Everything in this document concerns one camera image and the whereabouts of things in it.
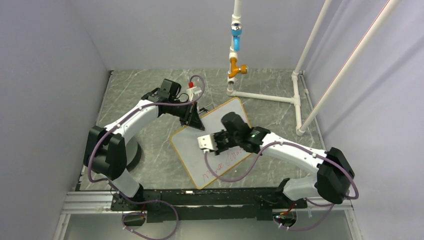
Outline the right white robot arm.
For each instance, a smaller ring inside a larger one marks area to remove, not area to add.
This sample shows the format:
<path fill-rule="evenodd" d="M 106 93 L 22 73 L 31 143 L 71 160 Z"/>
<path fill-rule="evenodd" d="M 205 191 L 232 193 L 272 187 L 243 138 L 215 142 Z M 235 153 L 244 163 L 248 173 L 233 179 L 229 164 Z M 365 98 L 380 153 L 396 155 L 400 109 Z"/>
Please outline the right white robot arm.
<path fill-rule="evenodd" d="M 354 184 L 355 173 L 338 148 L 323 150 L 294 143 L 269 129 L 250 127 L 235 112 L 225 114 L 221 123 L 223 130 L 198 138 L 204 153 L 219 155 L 240 147 L 247 153 L 277 158 L 308 172 L 306 177 L 281 181 L 275 190 L 275 200 L 280 207 L 287 208 L 295 201 L 314 197 L 335 205 L 359 197 Z"/>

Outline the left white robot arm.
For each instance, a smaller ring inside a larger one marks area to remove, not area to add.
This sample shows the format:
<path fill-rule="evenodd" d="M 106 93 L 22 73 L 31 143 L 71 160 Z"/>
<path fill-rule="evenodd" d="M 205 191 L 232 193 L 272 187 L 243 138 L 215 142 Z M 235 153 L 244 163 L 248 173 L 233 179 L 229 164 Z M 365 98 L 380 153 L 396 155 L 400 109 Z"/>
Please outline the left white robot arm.
<path fill-rule="evenodd" d="M 194 85 L 192 77 L 188 80 L 187 100 L 180 99 L 182 86 L 179 83 L 164 79 L 160 87 L 143 95 L 118 120 L 105 127 L 92 127 L 83 159 L 88 180 L 91 183 L 107 181 L 124 197 L 123 202 L 129 209 L 139 209 L 144 203 L 144 188 L 127 169 L 127 144 L 143 127 L 165 114 L 179 118 L 182 126 L 205 130 L 198 113 L 198 101 L 204 94 L 206 83 L 200 75 L 197 78 L 200 87 Z"/>

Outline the yellow framed whiteboard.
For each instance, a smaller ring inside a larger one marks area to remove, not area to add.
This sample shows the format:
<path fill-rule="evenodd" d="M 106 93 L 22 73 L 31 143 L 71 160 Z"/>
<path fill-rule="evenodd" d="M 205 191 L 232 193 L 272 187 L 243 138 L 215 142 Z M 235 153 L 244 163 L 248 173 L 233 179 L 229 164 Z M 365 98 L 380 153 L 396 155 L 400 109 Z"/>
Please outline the yellow framed whiteboard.
<path fill-rule="evenodd" d="M 211 170 L 205 164 L 204 153 L 199 148 L 198 138 L 224 130 L 221 118 L 230 112 L 235 112 L 245 123 L 250 123 L 242 101 L 238 97 L 233 97 L 200 117 L 205 130 L 185 126 L 170 137 L 171 145 L 198 190 L 217 179 L 211 171 L 222 176 L 251 155 L 241 147 L 235 146 L 219 155 L 208 153 L 207 159 Z"/>

